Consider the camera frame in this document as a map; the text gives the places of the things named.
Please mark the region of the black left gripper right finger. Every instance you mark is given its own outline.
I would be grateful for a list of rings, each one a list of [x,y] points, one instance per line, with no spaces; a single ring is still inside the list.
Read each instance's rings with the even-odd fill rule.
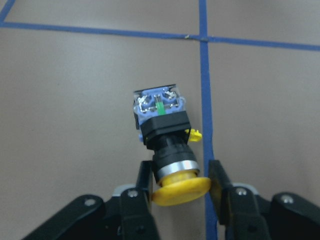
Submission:
[[[210,198],[226,240],[270,240],[267,221],[256,195],[245,186],[234,186],[219,160],[208,163]]]

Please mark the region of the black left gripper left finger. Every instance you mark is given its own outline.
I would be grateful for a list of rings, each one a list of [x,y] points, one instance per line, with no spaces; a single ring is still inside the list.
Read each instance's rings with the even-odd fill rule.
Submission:
[[[153,191],[152,162],[140,163],[135,187],[120,195],[121,233],[123,240],[159,240],[160,235],[151,213]]]

